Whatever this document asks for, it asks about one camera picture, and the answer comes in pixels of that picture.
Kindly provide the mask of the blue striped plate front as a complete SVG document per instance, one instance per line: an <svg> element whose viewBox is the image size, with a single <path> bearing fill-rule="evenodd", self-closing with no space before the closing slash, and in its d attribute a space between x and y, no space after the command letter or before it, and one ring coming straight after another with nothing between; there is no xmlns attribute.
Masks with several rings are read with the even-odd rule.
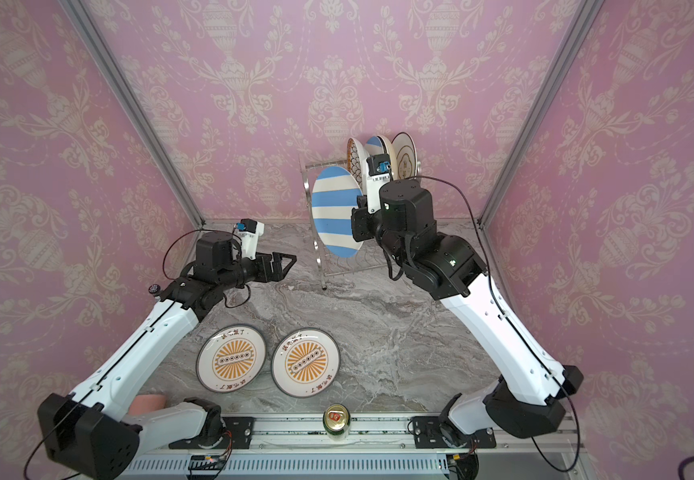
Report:
<svg viewBox="0 0 694 480"><path fill-rule="evenodd" d="M322 243L335 256L352 258L362 243L353 238L351 215L362 195L358 183L348 170L330 166L316 178L311 193L311 213L315 230Z"/></svg>

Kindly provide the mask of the blue striped plate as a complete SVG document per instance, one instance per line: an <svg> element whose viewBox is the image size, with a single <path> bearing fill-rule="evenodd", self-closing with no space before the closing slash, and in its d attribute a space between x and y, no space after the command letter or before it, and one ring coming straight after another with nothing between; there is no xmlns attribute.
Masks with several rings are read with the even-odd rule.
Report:
<svg viewBox="0 0 694 480"><path fill-rule="evenodd" d="M311 213L315 230L322 243L335 256L352 258L362 243L353 238L351 215L362 195L358 183L348 170L330 166L316 178L311 193Z"/></svg>
<svg viewBox="0 0 694 480"><path fill-rule="evenodd" d="M364 147L370 156L389 154L389 147L391 143L389 140L382 135L375 135L370 137L365 143Z"/></svg>

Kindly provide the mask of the floral pattern plate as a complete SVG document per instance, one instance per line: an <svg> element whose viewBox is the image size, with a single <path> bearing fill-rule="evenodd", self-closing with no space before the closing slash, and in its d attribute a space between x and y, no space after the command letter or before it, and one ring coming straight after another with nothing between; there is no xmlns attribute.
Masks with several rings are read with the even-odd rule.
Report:
<svg viewBox="0 0 694 480"><path fill-rule="evenodd" d="M347 141L348 170L356 180L360 189L363 189L362 168L368 153L363 144L356 138L350 137Z"/></svg>

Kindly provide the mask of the white plate dark rim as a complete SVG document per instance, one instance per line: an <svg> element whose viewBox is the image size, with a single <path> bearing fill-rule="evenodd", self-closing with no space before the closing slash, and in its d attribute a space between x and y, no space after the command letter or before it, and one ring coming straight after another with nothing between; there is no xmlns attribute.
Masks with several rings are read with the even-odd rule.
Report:
<svg viewBox="0 0 694 480"><path fill-rule="evenodd" d="M398 180L415 177L418 174L419 162L413 138L407 132L398 133L392 140L396 153Z"/></svg>

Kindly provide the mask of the green red rimmed white plate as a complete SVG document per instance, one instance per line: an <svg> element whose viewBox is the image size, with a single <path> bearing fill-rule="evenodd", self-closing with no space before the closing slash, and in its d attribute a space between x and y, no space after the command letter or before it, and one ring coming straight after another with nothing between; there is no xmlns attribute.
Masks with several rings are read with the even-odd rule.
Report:
<svg viewBox="0 0 694 480"><path fill-rule="evenodd" d="M397 161L397 154L396 154L394 145L392 144L391 140L384 135L380 135L379 138L383 143L383 148L385 150L385 153L389 156L389 159L390 159L390 168L391 168L392 179L397 180L399 178L399 176L398 176L398 161Z"/></svg>

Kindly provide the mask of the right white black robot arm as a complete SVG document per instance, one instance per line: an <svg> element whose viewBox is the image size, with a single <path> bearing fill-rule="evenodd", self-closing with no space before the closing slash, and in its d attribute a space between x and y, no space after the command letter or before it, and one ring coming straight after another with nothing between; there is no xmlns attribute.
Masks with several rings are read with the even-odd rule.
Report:
<svg viewBox="0 0 694 480"><path fill-rule="evenodd" d="M392 277L404 276L463 324L499 371L489 387L457 394L438 417L452 444L488 428L518 439L554 433L583 382L555 360L498 292L486 259L464 238L437 228L431 193L416 178L367 180L351 217L357 241L375 241Z"/></svg>

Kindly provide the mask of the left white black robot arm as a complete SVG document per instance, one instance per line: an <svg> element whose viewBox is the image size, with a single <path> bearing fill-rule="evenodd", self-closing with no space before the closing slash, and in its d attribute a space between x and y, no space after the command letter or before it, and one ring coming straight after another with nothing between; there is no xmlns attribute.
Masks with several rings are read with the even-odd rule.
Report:
<svg viewBox="0 0 694 480"><path fill-rule="evenodd" d="M151 312L117 351L70 393L52 393L40 404L42 439L36 448L75 476L115 479L152 450L183 440L213 447L226 438L221 408L208 400L189 397L138 416L129 410L157 367L227 291L286 278L296 255L257 252L260 235L205 232L197 240L194 261L167 287L150 286L156 299Z"/></svg>

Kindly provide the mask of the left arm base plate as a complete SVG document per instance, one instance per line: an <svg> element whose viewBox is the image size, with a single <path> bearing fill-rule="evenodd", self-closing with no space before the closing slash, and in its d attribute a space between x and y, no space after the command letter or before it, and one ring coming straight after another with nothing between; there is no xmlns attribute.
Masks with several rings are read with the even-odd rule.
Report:
<svg viewBox="0 0 694 480"><path fill-rule="evenodd" d="M255 418L253 416L223 416L222 427L208 437L194 437L178 440L168 445L170 450L219 449L232 446L234 450L247 450L253 436Z"/></svg>

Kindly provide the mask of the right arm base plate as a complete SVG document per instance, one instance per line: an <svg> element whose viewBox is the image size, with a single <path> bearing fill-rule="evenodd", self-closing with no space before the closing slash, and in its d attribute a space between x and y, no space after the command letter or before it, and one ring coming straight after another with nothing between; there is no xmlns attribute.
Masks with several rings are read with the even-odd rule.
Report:
<svg viewBox="0 0 694 480"><path fill-rule="evenodd" d="M476 430L474 433L460 432L448 421L438 416L415 416L410 421L410 432L417 449L495 449L494 432L490 428Z"/></svg>

